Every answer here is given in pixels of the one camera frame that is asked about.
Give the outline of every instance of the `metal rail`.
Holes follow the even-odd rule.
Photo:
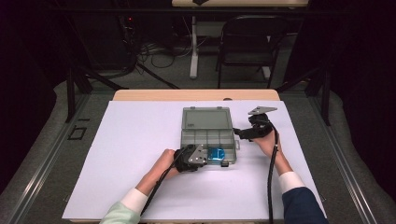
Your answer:
[[[365,224],[376,224],[375,216],[367,203],[367,200],[361,190],[361,186],[353,175],[352,170],[350,169],[347,159],[344,156],[343,149],[338,144],[337,139],[332,131],[331,126],[327,126],[326,123],[321,118],[320,114],[320,105],[318,99],[315,97],[309,97],[309,103],[314,108],[315,114],[318,117],[319,123],[322,126],[322,129],[327,134],[331,144],[334,155],[334,160],[337,163],[338,169],[340,170],[341,176],[344,178],[346,183],[346,187],[349,191],[350,196],[352,197],[353,202],[358,209],[359,214],[361,215],[361,220]]]
[[[38,195],[39,191],[44,185],[44,182],[50,174],[52,166],[55,164],[56,160],[61,154],[63,143],[67,139],[67,134],[70,133],[70,131],[73,129],[75,123],[78,120],[78,115],[81,114],[82,109],[84,108],[85,104],[87,104],[89,98],[89,95],[84,94],[78,100],[76,106],[76,115],[71,119],[69,123],[65,123],[62,127],[54,144],[49,150],[49,155],[46,159],[44,159],[32,179],[30,180],[24,193],[20,197],[8,221],[6,222],[7,224],[17,224],[23,222],[24,217],[26,216],[33,202],[35,201],[35,197]]]

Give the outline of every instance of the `cuff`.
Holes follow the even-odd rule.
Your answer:
[[[148,198],[146,194],[140,192],[138,189],[130,189],[120,202],[140,215]]]
[[[286,172],[279,177],[282,194],[295,188],[305,187],[303,180],[295,172]]]

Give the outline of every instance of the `chair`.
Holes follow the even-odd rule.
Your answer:
[[[282,38],[289,23],[280,17],[238,16],[227,21],[221,33],[216,70],[219,71],[218,89],[221,83],[221,67],[263,66],[270,67],[270,87],[276,65],[276,58]]]

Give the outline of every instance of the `person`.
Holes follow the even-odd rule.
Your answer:
[[[252,139],[252,141],[260,147],[266,156],[271,158],[275,145],[274,131],[262,138]],[[172,164],[174,154],[175,151],[173,149],[166,149],[152,168],[142,177],[136,187],[130,189],[119,202],[110,207],[101,223],[137,224],[140,221],[140,214],[151,191],[163,174],[163,171]],[[285,223],[328,223],[313,192],[305,186],[302,179],[291,168],[283,154],[280,140],[277,147],[275,168],[279,174]],[[166,178],[171,178],[177,174],[178,170],[172,168]]]

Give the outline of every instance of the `wrist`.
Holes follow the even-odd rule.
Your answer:
[[[289,165],[289,161],[286,159],[282,151],[278,151],[276,153],[275,167],[279,175],[283,175],[286,172],[293,171],[293,169]]]
[[[147,173],[137,184],[136,189],[149,196],[151,191],[154,189],[158,179],[159,177],[157,178],[157,176],[152,175],[151,173]]]

